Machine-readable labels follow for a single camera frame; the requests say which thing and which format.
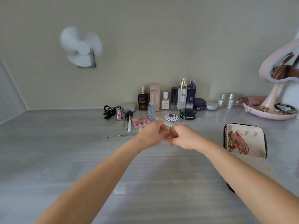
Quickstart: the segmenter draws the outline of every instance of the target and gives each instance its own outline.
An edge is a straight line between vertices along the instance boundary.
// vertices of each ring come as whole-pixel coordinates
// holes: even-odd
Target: white bottle cap
[[[163,99],[168,99],[168,90],[163,91]]]

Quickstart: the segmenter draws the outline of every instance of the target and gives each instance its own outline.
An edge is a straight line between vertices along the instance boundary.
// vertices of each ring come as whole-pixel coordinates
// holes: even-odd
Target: forearm
[[[60,196],[35,224],[89,224],[143,145],[133,138]]]
[[[298,222],[299,199],[287,189],[211,141],[199,151],[260,222]]]

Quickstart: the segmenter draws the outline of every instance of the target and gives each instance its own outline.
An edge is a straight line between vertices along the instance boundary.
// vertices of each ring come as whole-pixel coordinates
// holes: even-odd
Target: fan
[[[71,54],[67,58],[77,67],[95,68],[95,58],[102,54],[102,42],[96,33],[90,32],[81,41],[75,26],[66,27],[60,35],[61,46]]]

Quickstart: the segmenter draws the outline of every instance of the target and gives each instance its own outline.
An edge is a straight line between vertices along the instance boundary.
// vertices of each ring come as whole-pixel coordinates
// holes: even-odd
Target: jewelry box
[[[262,128],[228,123],[224,127],[223,147],[248,165],[280,183],[273,168],[266,160],[268,145]]]

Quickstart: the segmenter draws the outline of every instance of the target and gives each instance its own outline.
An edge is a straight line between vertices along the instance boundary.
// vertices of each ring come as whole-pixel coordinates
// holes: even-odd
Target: brown glass bottle
[[[141,93],[138,94],[138,108],[141,111],[147,111],[147,93],[144,87],[141,87]]]

